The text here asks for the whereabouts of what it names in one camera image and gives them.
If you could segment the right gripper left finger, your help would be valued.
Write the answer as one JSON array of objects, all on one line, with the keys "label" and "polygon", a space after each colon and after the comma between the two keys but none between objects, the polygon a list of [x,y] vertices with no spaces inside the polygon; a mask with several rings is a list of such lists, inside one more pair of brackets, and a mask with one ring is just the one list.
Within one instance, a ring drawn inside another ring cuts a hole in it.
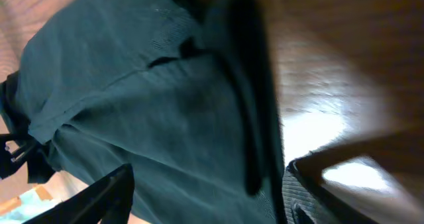
[{"label": "right gripper left finger", "polygon": [[133,194],[132,165],[124,164],[25,224],[127,224]]}]

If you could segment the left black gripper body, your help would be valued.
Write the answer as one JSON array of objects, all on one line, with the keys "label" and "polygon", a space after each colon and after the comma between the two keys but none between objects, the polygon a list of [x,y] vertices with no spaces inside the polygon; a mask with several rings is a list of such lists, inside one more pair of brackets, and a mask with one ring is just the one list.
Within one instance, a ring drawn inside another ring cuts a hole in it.
[{"label": "left black gripper body", "polygon": [[[24,142],[24,145],[11,152],[7,146],[9,141]],[[35,148],[36,143],[28,134],[1,134],[1,179],[16,173],[33,155]]]}]

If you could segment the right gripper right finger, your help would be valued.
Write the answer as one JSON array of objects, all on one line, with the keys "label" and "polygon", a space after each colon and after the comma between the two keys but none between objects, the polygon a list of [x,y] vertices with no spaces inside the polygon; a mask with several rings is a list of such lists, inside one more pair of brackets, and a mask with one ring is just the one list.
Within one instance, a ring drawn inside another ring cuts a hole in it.
[{"label": "right gripper right finger", "polygon": [[295,160],[284,173],[282,195],[288,224],[376,224],[301,174]]}]

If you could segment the black logo shirt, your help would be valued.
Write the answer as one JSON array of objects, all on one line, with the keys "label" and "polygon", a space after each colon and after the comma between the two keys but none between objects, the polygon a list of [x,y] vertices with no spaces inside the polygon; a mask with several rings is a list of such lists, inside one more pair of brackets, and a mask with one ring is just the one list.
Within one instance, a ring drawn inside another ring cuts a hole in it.
[{"label": "black logo shirt", "polygon": [[284,223],[274,84],[256,0],[74,0],[28,41],[1,116],[30,180],[134,172],[150,223]]}]

